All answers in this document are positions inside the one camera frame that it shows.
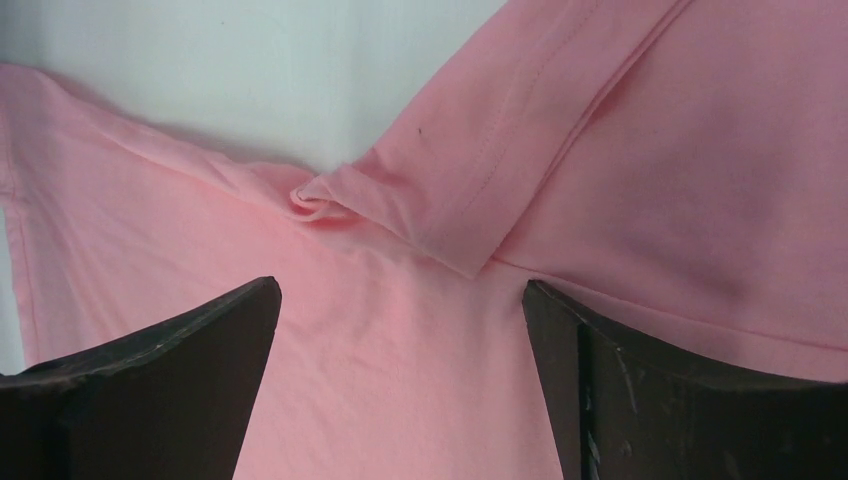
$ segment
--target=scratch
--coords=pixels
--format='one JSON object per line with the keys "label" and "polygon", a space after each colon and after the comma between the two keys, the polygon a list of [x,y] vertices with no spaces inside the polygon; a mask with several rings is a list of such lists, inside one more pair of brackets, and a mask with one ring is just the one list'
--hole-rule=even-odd
{"label": "scratch", "polygon": [[633,413],[639,415],[639,409],[636,407],[636,394],[633,391],[633,381],[630,379],[630,373],[627,371],[627,365],[624,364],[624,359],[621,358],[621,353],[618,349],[615,351],[615,358],[618,360],[618,365],[621,367],[621,373],[624,375],[624,382],[627,384],[627,393],[630,395],[630,406],[633,407]]}

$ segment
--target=pink fabric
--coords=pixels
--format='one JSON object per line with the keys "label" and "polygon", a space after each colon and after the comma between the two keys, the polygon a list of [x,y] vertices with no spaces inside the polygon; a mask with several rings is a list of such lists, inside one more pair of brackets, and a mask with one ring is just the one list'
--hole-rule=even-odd
{"label": "pink fabric", "polygon": [[838,0],[514,0],[319,177],[0,67],[28,361],[274,275],[242,480],[557,478],[529,278],[714,358],[846,380],[846,21]]}

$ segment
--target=stitching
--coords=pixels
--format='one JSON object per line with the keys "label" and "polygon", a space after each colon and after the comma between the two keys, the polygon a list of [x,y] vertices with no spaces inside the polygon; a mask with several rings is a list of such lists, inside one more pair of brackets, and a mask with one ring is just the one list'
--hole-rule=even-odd
{"label": "stitching", "polygon": [[[5,148],[3,149],[3,155],[6,157],[6,168],[8,169],[9,184],[10,184],[10,189],[11,189],[11,192],[12,192],[11,193],[11,209],[13,210],[13,213],[14,213],[14,219],[12,219],[12,218],[6,219],[6,228],[7,229],[9,229],[10,227],[15,228],[17,230],[17,235],[20,238],[21,256],[23,257],[22,260],[23,260],[23,264],[24,264],[23,265],[23,267],[24,267],[23,281],[26,282],[26,285],[29,288],[29,297],[30,297],[29,298],[29,315],[30,315],[30,321],[32,322],[32,334],[33,334],[33,337],[35,337],[35,358],[38,361],[41,361],[42,360],[42,358],[41,358],[41,341],[40,341],[39,335],[38,335],[38,321],[36,320],[37,316],[35,314],[35,295],[34,295],[35,290],[33,289],[33,286],[32,286],[32,275],[31,275],[32,270],[30,269],[30,260],[29,260],[29,253],[28,253],[28,247],[27,247],[28,242],[26,241],[26,235],[24,234],[24,227],[23,227],[23,221],[22,221],[23,215],[21,214],[21,210],[20,210],[20,207],[19,207],[18,202],[17,202],[17,199],[18,199],[18,184],[17,184],[17,181],[16,181],[15,171],[14,171],[14,168],[13,168],[13,165],[12,165],[12,136],[9,134],[8,121],[6,120],[6,115],[2,111],[0,111],[0,136],[2,136],[3,139],[4,139],[3,145],[5,146]],[[16,273],[15,271],[16,270],[17,269],[14,267],[14,263],[13,263],[12,264],[12,291],[13,292],[14,292],[14,284],[15,284],[15,278],[14,277],[15,277],[15,273]],[[21,316],[20,315],[20,310],[21,310],[20,303],[21,302],[17,299],[17,295],[15,295],[15,297],[16,297],[15,302],[18,304],[18,321],[20,322],[21,321],[21,318],[20,318],[20,316]]]}
{"label": "stitching", "polygon": [[[574,37],[577,35],[577,33],[580,32],[580,30],[583,28],[583,26],[586,24],[586,22],[589,20],[589,18],[598,9],[600,4],[601,4],[601,0],[594,0],[592,8],[590,8],[589,11],[586,12],[586,14],[583,16],[582,19],[580,19],[578,24],[562,40],[562,43],[560,43],[559,46],[557,46],[555,49],[553,49],[553,51],[551,51],[551,53],[548,55],[548,57],[542,62],[541,67],[539,67],[539,69],[536,71],[536,73],[533,76],[533,80],[530,82],[530,86],[527,90],[528,98],[532,95],[533,91],[536,89],[536,85],[539,81],[539,78],[541,78],[542,74],[545,72],[548,65],[550,65],[550,63],[554,59],[554,57],[560,51],[562,51],[562,49],[565,48],[568,45],[568,43],[571,42],[571,40],[574,39]],[[498,108],[498,111],[497,111],[497,114],[496,114],[497,120],[492,125],[492,127],[489,129],[489,131],[487,132],[485,140],[481,144],[481,146],[478,150],[478,153],[475,155],[475,160],[474,160],[475,166],[478,165],[482,161],[483,153],[489,147],[489,145],[492,143],[495,132],[497,131],[498,127],[500,127],[500,125],[503,123],[503,120],[504,120],[503,115],[502,115],[503,109],[504,109],[504,107],[507,103],[507,100],[509,99],[512,91],[513,90],[510,89],[510,91],[507,92],[507,94],[504,96],[503,101],[501,102],[501,106]],[[477,197],[479,197],[480,194],[483,192],[483,190],[485,190],[486,186],[488,186],[489,182],[491,182],[492,178],[494,178],[495,172],[497,171],[498,167],[500,166],[501,162],[503,161],[504,155],[506,154],[506,147],[509,145],[509,143],[512,141],[512,138],[515,136],[515,132],[518,130],[518,126],[519,125],[515,125],[510,129],[509,133],[507,134],[506,141],[503,142],[503,148],[501,149],[500,153],[496,157],[494,164],[489,168],[489,171],[486,174],[486,177],[484,178],[482,184],[479,186],[479,188],[477,188],[477,190],[470,197],[470,199],[465,202],[465,204],[462,206],[462,208],[460,208],[459,213],[457,213],[457,217],[463,216],[465,214],[465,212],[468,211],[468,209],[471,207],[471,204],[474,203],[474,201],[477,199]],[[446,204],[447,204],[447,202],[442,203],[439,210],[443,211]],[[425,234],[423,236],[423,241],[425,243],[429,243],[429,241],[432,239],[431,238],[432,229],[433,229],[433,226],[431,225],[427,229],[427,234]],[[439,235],[439,237],[437,238],[437,243],[441,243],[447,236],[448,236],[448,232],[442,231],[441,234]]]}
{"label": "stitching", "polygon": [[[524,272],[528,272],[532,275],[532,278],[534,280],[543,280],[543,281],[551,280],[551,281],[557,281],[557,282],[565,282],[565,283],[572,285],[574,287],[577,287],[581,290],[584,290],[586,292],[590,292],[590,293],[593,293],[593,294],[596,294],[596,295],[600,295],[600,296],[605,297],[605,298],[609,298],[609,299],[611,299],[615,302],[623,303],[623,304],[626,304],[626,305],[631,305],[633,307],[636,307],[636,308],[641,309],[641,310],[646,310],[646,311],[653,313],[653,314],[659,314],[659,315],[663,315],[663,316],[667,316],[667,317],[673,317],[673,318],[682,320],[684,322],[696,323],[696,324],[704,325],[704,326],[707,326],[707,327],[710,327],[710,328],[715,328],[717,330],[723,330],[723,331],[728,331],[728,332],[733,332],[733,333],[740,333],[740,334],[743,334],[743,335],[767,338],[769,340],[776,340],[776,341],[780,341],[780,342],[791,343],[793,345],[802,345],[804,347],[809,347],[809,348],[819,348],[819,349],[822,349],[822,350],[830,350],[830,351],[835,351],[835,352],[848,352],[848,348],[846,348],[846,347],[837,347],[837,346],[833,346],[833,345],[819,344],[819,343],[810,342],[810,341],[806,341],[806,340],[798,340],[798,339],[793,339],[793,338],[789,338],[789,337],[782,337],[782,336],[779,336],[779,335],[758,332],[756,330],[745,330],[745,329],[742,329],[742,328],[736,328],[736,327],[731,327],[731,326],[727,326],[727,325],[718,325],[718,324],[715,324],[715,323],[710,323],[706,320],[699,320],[697,318],[685,317],[685,316],[682,316],[682,315],[679,315],[679,314],[676,314],[676,313],[667,312],[665,310],[660,310],[660,309],[654,308],[654,307],[649,307],[649,306],[643,305],[641,303],[636,303],[636,302],[633,302],[633,301],[630,301],[630,300],[625,300],[621,297],[617,297],[615,295],[610,295],[608,293],[601,292],[601,291],[596,290],[594,288],[587,287],[587,286],[585,286],[581,283],[575,282],[573,280],[568,280],[566,278],[559,277],[559,276],[556,276],[556,275],[551,275],[550,273],[541,272],[539,270],[535,270],[535,269],[532,269],[532,268],[522,267],[521,265],[511,263],[511,262],[504,260],[504,259],[501,259],[501,258],[492,257],[492,261],[496,262],[496,263],[500,263],[502,265],[506,265],[508,267],[517,268],[518,270],[521,270],[521,271],[524,271]],[[550,292],[545,291],[545,295],[550,295]]]}

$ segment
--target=sleeve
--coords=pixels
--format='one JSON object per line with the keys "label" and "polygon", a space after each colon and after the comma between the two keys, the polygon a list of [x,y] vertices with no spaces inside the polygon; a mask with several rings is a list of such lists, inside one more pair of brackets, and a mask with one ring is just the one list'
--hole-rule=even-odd
{"label": "sleeve", "polygon": [[607,92],[688,3],[509,1],[367,154],[297,189],[295,201],[341,204],[474,277]]}

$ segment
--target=white surface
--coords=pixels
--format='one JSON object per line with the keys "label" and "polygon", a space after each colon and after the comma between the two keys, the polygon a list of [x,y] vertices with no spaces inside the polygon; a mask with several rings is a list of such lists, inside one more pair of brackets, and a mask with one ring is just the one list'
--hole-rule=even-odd
{"label": "white surface", "polygon": [[[0,0],[0,61],[235,158],[323,171],[364,152],[503,2]],[[9,342],[16,315],[0,288]],[[0,343],[0,371],[18,355]]]}

